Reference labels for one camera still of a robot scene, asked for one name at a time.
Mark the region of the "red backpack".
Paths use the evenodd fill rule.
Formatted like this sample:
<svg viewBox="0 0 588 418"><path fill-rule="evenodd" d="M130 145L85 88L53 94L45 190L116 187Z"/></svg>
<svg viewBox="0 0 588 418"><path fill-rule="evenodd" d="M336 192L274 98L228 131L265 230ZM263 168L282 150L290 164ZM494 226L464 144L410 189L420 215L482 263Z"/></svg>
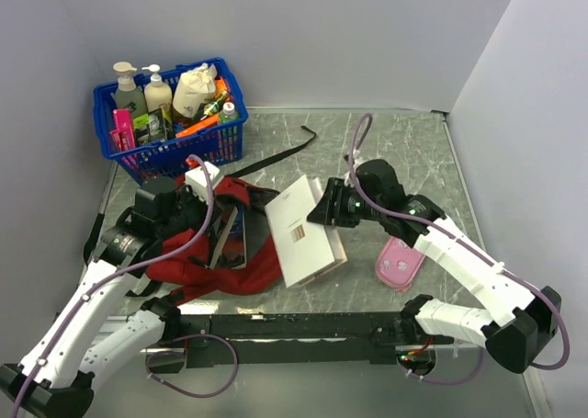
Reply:
<svg viewBox="0 0 588 418"><path fill-rule="evenodd" d="M133 299L148 299L164 284L174 285L164 301L176 306L214 291L251 295L270 288L281 270L265 206L278 192L243 178L303 148L276 153L223 177L214 190L212 220L200 237L196 233L207 205L187 177L145 180L115 225L93 235L89 257L118 267L143 263L132 274L149 282L140 292L126 292Z"/></svg>

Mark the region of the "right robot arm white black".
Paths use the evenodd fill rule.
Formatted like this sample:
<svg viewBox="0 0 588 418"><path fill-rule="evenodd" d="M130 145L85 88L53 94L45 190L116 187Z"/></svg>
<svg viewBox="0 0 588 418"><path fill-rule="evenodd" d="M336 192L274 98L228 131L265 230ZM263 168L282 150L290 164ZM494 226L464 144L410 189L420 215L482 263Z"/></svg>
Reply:
<svg viewBox="0 0 588 418"><path fill-rule="evenodd" d="M443 267L480 304L478 309L420 295L406 303L402 335L412 343L445 336L487 350L503 368L521 374L558 330L561 297L535 288L506 271L470 240L431 199L404 191L393 167L377 159L353 178L329 178L307 220L354 228L362 220Z"/></svg>

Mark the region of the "Jane Eyre book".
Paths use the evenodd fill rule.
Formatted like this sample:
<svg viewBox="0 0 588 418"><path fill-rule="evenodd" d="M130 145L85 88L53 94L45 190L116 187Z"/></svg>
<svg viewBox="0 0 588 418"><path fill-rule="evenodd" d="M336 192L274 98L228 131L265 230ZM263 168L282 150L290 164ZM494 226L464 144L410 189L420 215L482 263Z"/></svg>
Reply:
<svg viewBox="0 0 588 418"><path fill-rule="evenodd" d="M247 264L243 204L226 205L209 233L211 269L243 269Z"/></svg>

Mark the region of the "pink pencil case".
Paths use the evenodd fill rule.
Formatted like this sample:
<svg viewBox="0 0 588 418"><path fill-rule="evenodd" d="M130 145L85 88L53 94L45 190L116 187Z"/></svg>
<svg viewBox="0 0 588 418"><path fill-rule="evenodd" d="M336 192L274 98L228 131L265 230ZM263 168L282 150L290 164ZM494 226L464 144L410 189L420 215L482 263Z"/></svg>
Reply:
<svg viewBox="0 0 588 418"><path fill-rule="evenodd" d="M390 237L375 265L378 279L395 291L406 292L421 267L425 256L404 241Z"/></svg>

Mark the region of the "white book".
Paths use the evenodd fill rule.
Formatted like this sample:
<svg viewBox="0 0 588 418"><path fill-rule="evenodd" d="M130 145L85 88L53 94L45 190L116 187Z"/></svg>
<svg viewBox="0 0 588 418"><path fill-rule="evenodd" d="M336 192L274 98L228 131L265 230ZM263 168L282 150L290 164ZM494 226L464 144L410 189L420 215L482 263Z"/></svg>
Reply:
<svg viewBox="0 0 588 418"><path fill-rule="evenodd" d="M337 229L307 221L321 197L320 180L303 175L265 205L282 277L288 288L306 285L347 261Z"/></svg>

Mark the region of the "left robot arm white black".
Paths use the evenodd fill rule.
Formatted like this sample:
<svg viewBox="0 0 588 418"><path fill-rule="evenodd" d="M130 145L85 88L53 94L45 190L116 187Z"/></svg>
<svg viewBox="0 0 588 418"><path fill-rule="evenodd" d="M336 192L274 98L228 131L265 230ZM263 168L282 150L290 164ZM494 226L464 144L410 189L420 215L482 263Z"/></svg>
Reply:
<svg viewBox="0 0 588 418"><path fill-rule="evenodd" d="M169 346L182 333L180 311L160 298L146 300L98 345L93 342L112 310L146 268L173 257L164 242L189 229L192 246L214 212L213 182L190 178L183 185L167 176L145 181L116 224L106 230L85 275L65 308L33 349L17 364L1 367L1 390L21 410L37 417L81 417L98 386L121 364L155 343Z"/></svg>

